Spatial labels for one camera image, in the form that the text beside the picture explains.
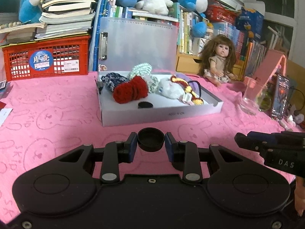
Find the person's right hand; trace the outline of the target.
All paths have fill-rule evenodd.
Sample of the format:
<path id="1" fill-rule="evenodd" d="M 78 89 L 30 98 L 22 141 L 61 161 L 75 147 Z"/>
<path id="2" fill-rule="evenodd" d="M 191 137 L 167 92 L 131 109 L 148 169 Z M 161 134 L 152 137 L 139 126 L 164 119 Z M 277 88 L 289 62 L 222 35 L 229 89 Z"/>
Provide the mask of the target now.
<path id="1" fill-rule="evenodd" d="M 304 178 L 298 176 L 296 176 L 295 209 L 299 216 L 302 216 L 305 210 Z"/>

